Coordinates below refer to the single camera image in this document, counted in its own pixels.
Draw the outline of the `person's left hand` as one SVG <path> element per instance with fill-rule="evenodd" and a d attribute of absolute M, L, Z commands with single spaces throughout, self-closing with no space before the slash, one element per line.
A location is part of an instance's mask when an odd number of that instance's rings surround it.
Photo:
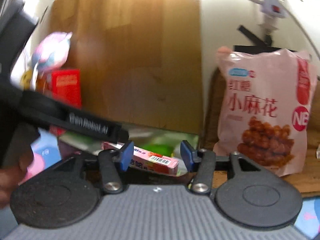
<path fill-rule="evenodd" d="M 12 167 L 1 169 L 0 179 L 0 203 L 1 209 L 9 205 L 10 196 L 14 189 L 19 186 L 19 183 L 27 174 L 28 167 L 33 162 L 34 155 L 31 146 L 22 154 L 18 163 Z"/>

